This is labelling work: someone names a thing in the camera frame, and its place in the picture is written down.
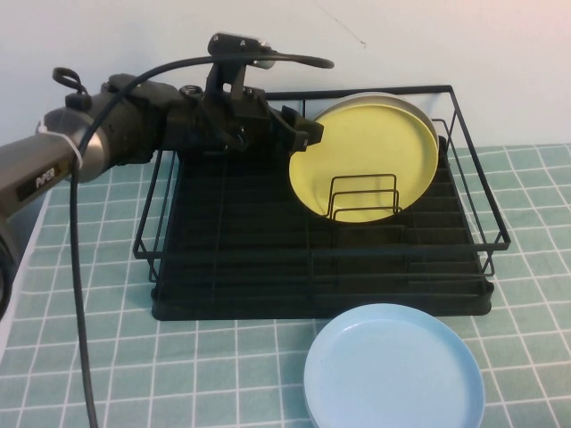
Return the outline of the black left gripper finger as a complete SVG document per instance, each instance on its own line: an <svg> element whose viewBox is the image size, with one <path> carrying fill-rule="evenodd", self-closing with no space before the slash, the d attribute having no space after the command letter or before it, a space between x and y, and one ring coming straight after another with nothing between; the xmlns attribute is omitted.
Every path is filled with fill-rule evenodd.
<svg viewBox="0 0 571 428"><path fill-rule="evenodd" d="M280 152L305 152L309 133L299 128L303 117L299 113L273 113L270 136Z"/></svg>
<svg viewBox="0 0 571 428"><path fill-rule="evenodd" d="M307 119L297 110L287 106L282 107L281 116L297 134L303 134L302 141L295 146L309 146L321 142L324 126L317 121Z"/></svg>

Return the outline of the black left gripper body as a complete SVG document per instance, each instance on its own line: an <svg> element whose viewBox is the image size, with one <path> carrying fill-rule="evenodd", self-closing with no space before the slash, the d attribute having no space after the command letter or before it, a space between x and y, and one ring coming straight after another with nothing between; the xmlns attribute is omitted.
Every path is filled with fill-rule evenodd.
<svg viewBox="0 0 571 428"><path fill-rule="evenodd" d="M165 148L176 152L249 152L286 144L286 122L266 93L245 87L236 98L224 90L182 86L170 105Z"/></svg>

